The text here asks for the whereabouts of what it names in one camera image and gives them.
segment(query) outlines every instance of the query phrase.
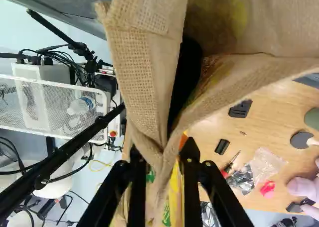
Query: screwdriver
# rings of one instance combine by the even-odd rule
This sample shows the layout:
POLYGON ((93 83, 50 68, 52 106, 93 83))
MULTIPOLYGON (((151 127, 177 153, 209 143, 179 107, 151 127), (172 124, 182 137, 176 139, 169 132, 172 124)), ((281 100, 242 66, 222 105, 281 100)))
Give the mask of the screwdriver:
POLYGON ((233 157, 233 159, 231 159, 231 161, 229 162, 229 164, 224 168, 224 170, 221 171, 221 174, 223 175, 224 178, 228 177, 228 173, 231 171, 234 161, 236 160, 236 158, 238 157, 238 155, 240 154, 241 150, 233 157))

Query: wooden table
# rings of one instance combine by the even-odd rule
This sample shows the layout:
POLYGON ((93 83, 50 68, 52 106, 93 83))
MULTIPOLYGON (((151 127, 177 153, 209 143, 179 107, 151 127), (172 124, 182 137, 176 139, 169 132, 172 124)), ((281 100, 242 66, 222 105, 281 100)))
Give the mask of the wooden table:
MULTIPOLYGON (((234 166, 240 169, 253 158, 259 147, 267 148, 288 161, 278 174, 270 178, 276 182, 272 199, 265 199, 260 194, 261 184, 248 196, 235 191, 245 208, 285 213, 291 201, 302 199, 287 192, 285 185, 289 180, 295 176, 314 178, 318 172, 314 161, 319 157, 319 147, 295 149, 290 145, 290 138, 295 132, 305 129, 319 139, 319 131, 304 124, 305 113, 319 107, 319 90, 294 81, 284 81, 260 89, 249 98, 253 103, 246 118, 229 117, 228 109, 224 109, 194 125, 187 134, 194 137, 201 152, 201 161, 212 160, 219 168, 223 168, 242 150, 234 166), (222 138, 229 140, 230 145, 220 156, 214 150, 222 138)), ((202 189, 200 197, 203 201, 209 201, 202 189)))

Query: pink object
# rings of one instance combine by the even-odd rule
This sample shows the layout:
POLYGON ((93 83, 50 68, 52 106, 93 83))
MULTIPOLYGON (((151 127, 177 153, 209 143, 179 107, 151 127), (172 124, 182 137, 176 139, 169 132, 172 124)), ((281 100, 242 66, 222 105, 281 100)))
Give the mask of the pink object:
POLYGON ((276 183, 274 181, 267 181, 260 189, 260 193, 267 199, 273 198, 275 194, 276 183))

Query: jute tote bag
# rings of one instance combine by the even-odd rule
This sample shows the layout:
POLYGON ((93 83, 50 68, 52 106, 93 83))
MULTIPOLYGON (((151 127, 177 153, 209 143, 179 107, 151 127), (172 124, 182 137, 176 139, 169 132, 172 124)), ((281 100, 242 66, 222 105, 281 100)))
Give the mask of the jute tote bag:
MULTIPOLYGON (((95 4, 127 108, 124 148, 134 143, 156 174, 146 203, 146 222, 152 226, 163 225, 168 183, 186 129, 264 86, 319 72, 319 0, 213 1, 95 4), (168 140, 167 117, 183 30, 200 43, 206 57, 200 81, 168 140)), ((126 224, 128 195, 114 226, 126 224)))

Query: clear plastic bag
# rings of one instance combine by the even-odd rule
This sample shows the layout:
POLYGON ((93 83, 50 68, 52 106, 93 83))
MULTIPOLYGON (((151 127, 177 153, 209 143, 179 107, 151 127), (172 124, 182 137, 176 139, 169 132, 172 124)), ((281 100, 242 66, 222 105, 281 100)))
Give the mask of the clear plastic bag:
POLYGON ((277 174, 287 164, 282 158, 271 153, 265 148, 259 148, 254 158, 240 171, 235 171, 227 178, 227 183, 242 191, 243 195, 249 194, 260 182, 265 182, 277 174))

